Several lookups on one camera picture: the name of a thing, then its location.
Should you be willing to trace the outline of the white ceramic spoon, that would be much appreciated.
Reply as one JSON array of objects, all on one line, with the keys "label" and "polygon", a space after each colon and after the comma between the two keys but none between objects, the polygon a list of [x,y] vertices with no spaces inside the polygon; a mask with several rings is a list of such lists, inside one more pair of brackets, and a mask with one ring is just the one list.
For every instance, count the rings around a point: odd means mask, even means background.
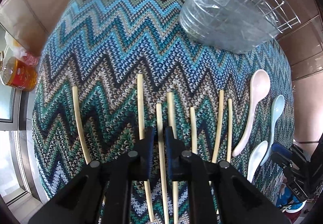
[{"label": "white ceramic spoon", "polygon": [[264,140],[254,148],[250,155],[247,169],[247,180],[250,183],[252,182],[255,172],[266,154],[267,148],[268,142],[267,140]]}]

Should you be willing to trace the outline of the bamboo chopstick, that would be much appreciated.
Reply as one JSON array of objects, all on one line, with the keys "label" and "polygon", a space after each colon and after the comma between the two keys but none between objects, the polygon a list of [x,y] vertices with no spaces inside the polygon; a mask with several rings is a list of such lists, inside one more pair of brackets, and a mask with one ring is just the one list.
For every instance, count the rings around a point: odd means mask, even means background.
[{"label": "bamboo chopstick", "polygon": [[233,106],[232,99],[228,99],[228,141],[227,141],[227,162],[231,162],[232,156],[232,131],[233,131]]},{"label": "bamboo chopstick", "polygon": [[217,156],[220,146],[221,131],[222,131],[222,120],[223,120],[223,104],[224,104],[224,91],[219,91],[219,101],[218,101],[218,119],[216,128],[216,138],[215,138],[215,148],[212,155],[212,163],[217,162]]},{"label": "bamboo chopstick", "polygon": [[[138,134],[140,140],[145,138],[145,116],[144,116],[144,90],[143,90],[143,75],[137,75],[137,110],[138,110]],[[147,209],[150,222],[154,220],[153,205],[151,199],[151,187],[149,181],[144,182]]]},{"label": "bamboo chopstick", "polygon": [[[177,138],[173,92],[166,93],[166,98],[168,104],[168,124],[172,127],[174,138]],[[176,181],[172,183],[172,200],[174,224],[178,224],[178,182]]]},{"label": "bamboo chopstick", "polygon": [[156,118],[157,118],[158,151],[159,151],[161,194],[162,194],[162,200],[163,200],[164,223],[169,224],[168,192],[167,192],[165,153],[164,153],[164,140],[163,140],[162,105],[160,103],[156,104]]},{"label": "bamboo chopstick", "polygon": [[76,118],[77,131],[78,131],[78,136],[79,136],[79,140],[81,143],[83,156],[84,156],[86,164],[89,164],[91,162],[91,158],[90,158],[90,154],[89,154],[88,147],[86,145],[86,140],[84,137],[81,112],[80,112],[80,108],[79,108],[79,98],[78,98],[78,87],[77,86],[72,86],[72,98],[73,98],[73,107],[74,107],[74,115]]},{"label": "bamboo chopstick", "polygon": [[197,124],[194,107],[190,107],[192,152],[197,154]]}]

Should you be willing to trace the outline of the light blue ceramic spoon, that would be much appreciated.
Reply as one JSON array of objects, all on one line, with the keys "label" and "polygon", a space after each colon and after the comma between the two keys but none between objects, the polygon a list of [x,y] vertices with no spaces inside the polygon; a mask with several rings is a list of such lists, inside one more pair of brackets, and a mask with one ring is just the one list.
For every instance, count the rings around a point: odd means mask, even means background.
[{"label": "light blue ceramic spoon", "polygon": [[274,134],[275,134],[275,125],[277,120],[282,115],[285,108],[285,98],[283,95],[278,95],[274,98],[271,106],[271,134],[268,141],[268,148],[267,151],[260,163],[260,166],[262,167],[266,161],[268,160],[270,154],[271,154],[271,148],[272,144],[274,142]]}]

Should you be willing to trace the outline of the pink ceramic spoon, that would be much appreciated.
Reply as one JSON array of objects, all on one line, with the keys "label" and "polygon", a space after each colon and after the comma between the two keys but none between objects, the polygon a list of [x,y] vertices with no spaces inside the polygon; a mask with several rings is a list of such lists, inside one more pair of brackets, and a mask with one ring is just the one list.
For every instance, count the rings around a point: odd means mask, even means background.
[{"label": "pink ceramic spoon", "polygon": [[257,70],[250,80],[250,106],[246,127],[239,143],[232,152],[233,157],[237,157],[248,143],[254,122],[256,106],[268,95],[270,88],[271,81],[267,72],[263,69]]}]

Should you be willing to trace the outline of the zigzag knitted table cloth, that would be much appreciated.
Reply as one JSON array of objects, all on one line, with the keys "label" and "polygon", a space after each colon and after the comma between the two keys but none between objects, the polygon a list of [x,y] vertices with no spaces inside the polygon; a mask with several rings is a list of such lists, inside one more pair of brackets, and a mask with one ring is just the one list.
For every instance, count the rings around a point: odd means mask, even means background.
[{"label": "zigzag knitted table cloth", "polygon": [[[49,201],[31,223],[164,223],[156,104],[161,104],[169,223],[174,223],[165,129],[166,93],[173,92],[177,139],[187,181],[178,182],[178,223],[286,223],[273,206],[283,172],[267,160],[252,182],[249,158],[271,134],[271,106],[283,95],[285,108],[274,141],[290,147],[294,133],[291,71],[276,41],[245,54],[202,45],[179,22],[185,0],[71,0],[49,36],[41,57],[33,109],[33,141]],[[232,152],[250,106],[250,80],[259,69],[271,88],[256,106],[248,143],[227,162],[228,99],[232,99]],[[145,181],[131,178],[138,134],[137,75],[143,75],[145,131],[154,127],[149,180],[154,220],[150,222]],[[72,86],[91,162],[86,164],[74,115]],[[212,163],[219,91],[224,91],[217,162]],[[192,152],[190,107],[197,124]]]}]

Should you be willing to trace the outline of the orange drink bottle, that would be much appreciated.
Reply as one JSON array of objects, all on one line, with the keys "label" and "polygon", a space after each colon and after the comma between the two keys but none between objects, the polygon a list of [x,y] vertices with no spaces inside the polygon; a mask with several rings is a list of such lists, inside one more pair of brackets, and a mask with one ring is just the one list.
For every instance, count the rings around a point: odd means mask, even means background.
[{"label": "orange drink bottle", "polygon": [[30,92],[36,86],[37,72],[14,56],[6,59],[4,51],[1,51],[1,82],[4,86]]}]

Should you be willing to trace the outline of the white plastic bag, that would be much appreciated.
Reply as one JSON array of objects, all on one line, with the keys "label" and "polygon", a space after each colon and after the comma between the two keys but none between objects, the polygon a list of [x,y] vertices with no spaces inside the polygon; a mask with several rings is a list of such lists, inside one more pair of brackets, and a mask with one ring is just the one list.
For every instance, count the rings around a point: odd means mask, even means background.
[{"label": "white plastic bag", "polygon": [[27,64],[28,66],[36,67],[39,58],[28,52],[16,39],[14,39],[8,32],[5,33],[5,41],[7,46],[12,50],[13,55]]}]

